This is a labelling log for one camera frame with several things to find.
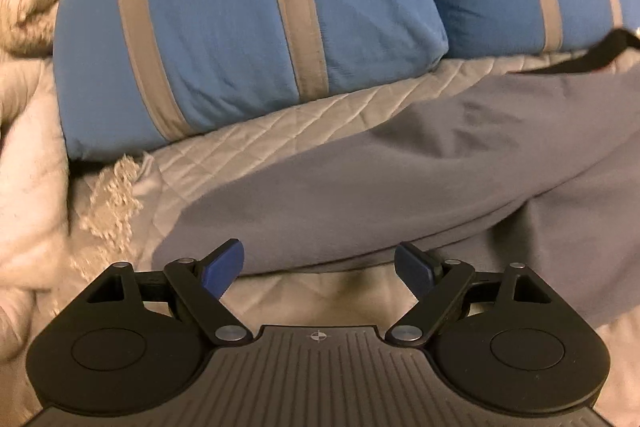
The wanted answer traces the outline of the grey-blue sweatpants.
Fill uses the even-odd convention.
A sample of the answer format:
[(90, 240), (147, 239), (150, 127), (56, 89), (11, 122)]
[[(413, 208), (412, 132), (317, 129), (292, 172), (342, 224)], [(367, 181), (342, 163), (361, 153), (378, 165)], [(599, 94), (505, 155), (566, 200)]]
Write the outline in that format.
[(639, 303), (639, 72), (487, 77), (204, 194), (154, 268), (227, 239), (248, 274), (375, 265), (411, 242), (533, 268), (590, 323)]

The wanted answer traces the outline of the grey quilted bedspread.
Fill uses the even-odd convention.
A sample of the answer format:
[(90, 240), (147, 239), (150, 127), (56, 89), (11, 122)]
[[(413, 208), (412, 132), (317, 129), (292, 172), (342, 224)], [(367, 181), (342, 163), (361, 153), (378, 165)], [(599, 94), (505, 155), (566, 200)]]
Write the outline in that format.
[[(99, 172), (81, 165), (70, 182), (73, 252), (58, 285), (39, 297), (32, 326), (42, 329), (115, 261), (148, 269), (152, 251), (180, 212), (213, 188), (381, 124), (413, 102), (456, 94), (489, 74), (557, 61), (553, 54), (445, 60), (420, 78), (283, 109)], [(387, 327), (413, 304), (413, 297), (390, 262), (353, 261), (331, 271), (242, 277), (224, 294), (224, 304), (252, 329), (262, 324)]]

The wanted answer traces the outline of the white fluffy comforter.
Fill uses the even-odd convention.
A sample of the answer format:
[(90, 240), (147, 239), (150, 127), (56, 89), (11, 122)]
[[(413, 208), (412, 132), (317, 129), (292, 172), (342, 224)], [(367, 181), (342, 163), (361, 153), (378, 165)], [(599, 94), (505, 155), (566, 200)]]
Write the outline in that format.
[(68, 255), (68, 160), (50, 60), (1, 65), (1, 360)]

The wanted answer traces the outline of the left blue striped pillow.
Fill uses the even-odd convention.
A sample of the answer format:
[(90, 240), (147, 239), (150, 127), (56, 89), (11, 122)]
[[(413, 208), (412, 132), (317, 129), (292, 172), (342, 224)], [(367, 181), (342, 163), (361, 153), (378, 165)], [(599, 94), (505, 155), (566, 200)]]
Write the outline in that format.
[(433, 0), (61, 0), (53, 67), (68, 156), (109, 161), (424, 74)]

